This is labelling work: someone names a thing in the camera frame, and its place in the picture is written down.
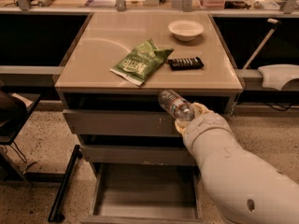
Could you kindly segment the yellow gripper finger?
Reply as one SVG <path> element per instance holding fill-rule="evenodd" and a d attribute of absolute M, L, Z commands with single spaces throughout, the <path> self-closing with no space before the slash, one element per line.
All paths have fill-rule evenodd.
<path fill-rule="evenodd" d="M 212 110 L 208 109 L 205 105 L 199 103 L 192 103 L 191 108 L 193 109 L 193 113 L 196 118 L 206 113 L 212 113 Z"/>
<path fill-rule="evenodd" d="M 175 120 L 175 127 L 180 134 L 184 133 L 186 128 L 189 126 L 189 124 L 190 123 L 188 121 L 184 121 L 184 120 L 180 120 L 180 119 Z"/>

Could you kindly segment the white robot base shell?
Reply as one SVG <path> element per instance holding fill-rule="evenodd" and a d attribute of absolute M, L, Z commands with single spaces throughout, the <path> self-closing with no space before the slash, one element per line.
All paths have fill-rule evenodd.
<path fill-rule="evenodd" d="M 299 78 L 299 65 L 295 64 L 273 64 L 261 66 L 258 71 L 262 74 L 263 88 L 281 91 L 290 81 Z"/>

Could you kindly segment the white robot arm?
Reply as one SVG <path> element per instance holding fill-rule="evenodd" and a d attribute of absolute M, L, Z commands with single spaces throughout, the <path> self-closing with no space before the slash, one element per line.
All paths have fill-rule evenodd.
<path fill-rule="evenodd" d="M 240 146 L 221 115 L 193 103 L 175 125 L 225 224 L 299 224 L 299 185 Z"/>

